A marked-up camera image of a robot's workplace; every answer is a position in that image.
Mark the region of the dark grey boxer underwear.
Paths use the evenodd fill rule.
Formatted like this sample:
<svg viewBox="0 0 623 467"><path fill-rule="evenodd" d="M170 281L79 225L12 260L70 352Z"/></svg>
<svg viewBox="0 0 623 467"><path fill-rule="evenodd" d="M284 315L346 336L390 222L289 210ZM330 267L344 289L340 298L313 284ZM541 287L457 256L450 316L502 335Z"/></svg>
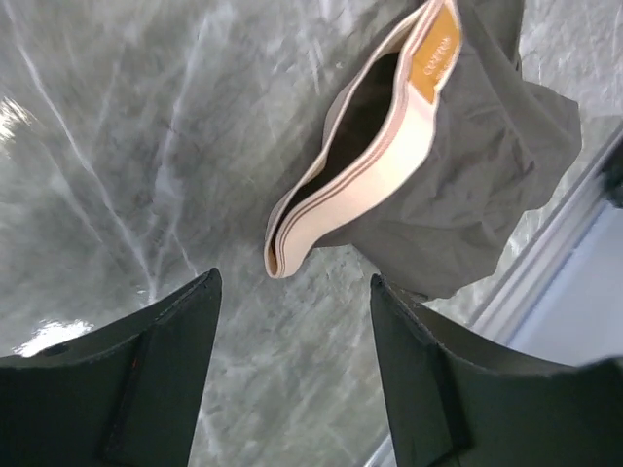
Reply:
<svg viewBox="0 0 623 467"><path fill-rule="evenodd" d="M423 1L394 26L271 213L270 277L342 245L427 300L495 271L523 214L549 201L582 148L577 104L523 78L524 9Z"/></svg>

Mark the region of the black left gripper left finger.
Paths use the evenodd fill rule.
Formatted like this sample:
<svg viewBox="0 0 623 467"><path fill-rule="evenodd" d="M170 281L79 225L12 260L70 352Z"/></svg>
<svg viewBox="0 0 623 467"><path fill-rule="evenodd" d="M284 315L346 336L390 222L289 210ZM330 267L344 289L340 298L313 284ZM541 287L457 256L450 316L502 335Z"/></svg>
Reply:
<svg viewBox="0 0 623 467"><path fill-rule="evenodd" d="M5 466L185 466L220 306L217 269L127 317L1 361Z"/></svg>

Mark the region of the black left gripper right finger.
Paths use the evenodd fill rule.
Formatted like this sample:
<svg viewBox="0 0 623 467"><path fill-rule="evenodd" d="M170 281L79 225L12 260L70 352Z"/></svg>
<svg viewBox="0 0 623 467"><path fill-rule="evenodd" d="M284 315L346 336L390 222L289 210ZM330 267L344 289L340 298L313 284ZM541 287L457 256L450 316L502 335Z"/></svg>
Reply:
<svg viewBox="0 0 623 467"><path fill-rule="evenodd" d="M580 367L490 341L371 280L371 317L400 466L618 466L622 362Z"/></svg>

